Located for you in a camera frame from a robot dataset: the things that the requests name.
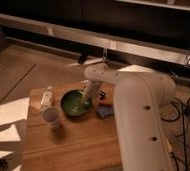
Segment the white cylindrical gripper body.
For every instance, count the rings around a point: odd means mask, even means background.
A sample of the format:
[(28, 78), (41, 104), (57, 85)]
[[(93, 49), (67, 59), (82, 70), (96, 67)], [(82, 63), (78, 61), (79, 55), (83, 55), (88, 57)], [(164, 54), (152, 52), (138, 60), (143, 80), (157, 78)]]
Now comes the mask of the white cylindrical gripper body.
[(84, 99), (97, 98), (100, 94), (101, 82), (88, 81), (84, 89)]

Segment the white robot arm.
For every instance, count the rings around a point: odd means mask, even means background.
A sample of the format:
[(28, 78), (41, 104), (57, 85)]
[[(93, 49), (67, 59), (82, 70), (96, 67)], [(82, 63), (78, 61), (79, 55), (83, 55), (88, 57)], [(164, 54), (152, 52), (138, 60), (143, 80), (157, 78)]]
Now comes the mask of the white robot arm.
[(113, 103), (123, 171), (174, 171), (159, 109), (176, 94), (174, 80), (157, 72), (119, 72), (104, 63), (84, 70), (85, 96), (115, 86)]

